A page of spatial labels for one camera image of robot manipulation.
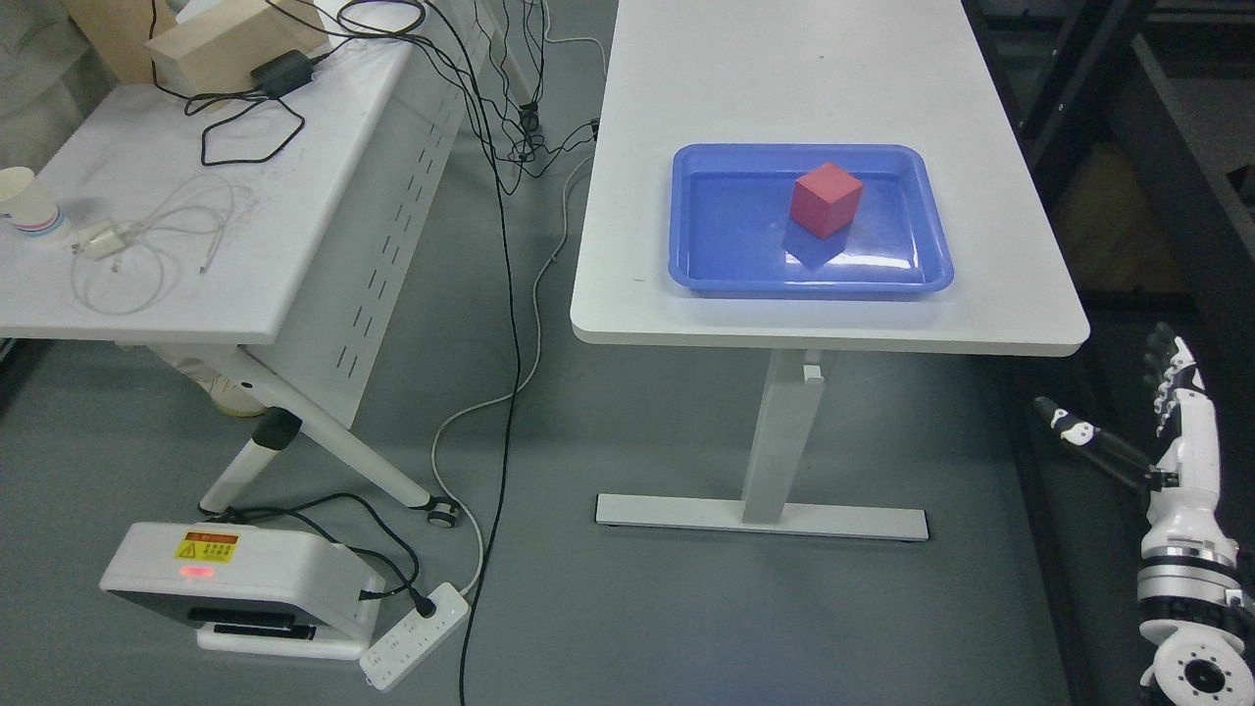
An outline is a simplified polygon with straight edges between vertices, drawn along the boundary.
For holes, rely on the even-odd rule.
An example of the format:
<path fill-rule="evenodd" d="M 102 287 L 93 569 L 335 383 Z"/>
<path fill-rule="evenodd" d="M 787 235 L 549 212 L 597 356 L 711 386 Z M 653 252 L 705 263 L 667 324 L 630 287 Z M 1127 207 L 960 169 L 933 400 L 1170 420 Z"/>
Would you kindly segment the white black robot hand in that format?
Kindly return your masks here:
<path fill-rule="evenodd" d="M 1177 331 L 1158 324 L 1147 336 L 1143 361 L 1155 387 L 1155 434 L 1166 445 L 1157 459 L 1050 398 L 1032 399 L 1032 408 L 1064 446 L 1143 497 L 1148 524 L 1141 540 L 1143 561 L 1173 558 L 1236 569 L 1240 545 L 1216 519 L 1221 497 L 1219 419 L 1197 359 Z"/>

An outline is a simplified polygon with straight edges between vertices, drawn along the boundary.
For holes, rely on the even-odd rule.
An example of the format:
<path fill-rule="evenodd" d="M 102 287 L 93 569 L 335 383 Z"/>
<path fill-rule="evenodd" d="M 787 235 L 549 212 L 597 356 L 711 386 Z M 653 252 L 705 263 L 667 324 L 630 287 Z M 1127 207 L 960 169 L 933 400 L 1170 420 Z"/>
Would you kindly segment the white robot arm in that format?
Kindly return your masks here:
<path fill-rule="evenodd" d="M 1250 705 L 1252 598 L 1235 561 L 1162 545 L 1137 574 L 1140 631 L 1155 646 L 1140 680 L 1142 705 Z"/>

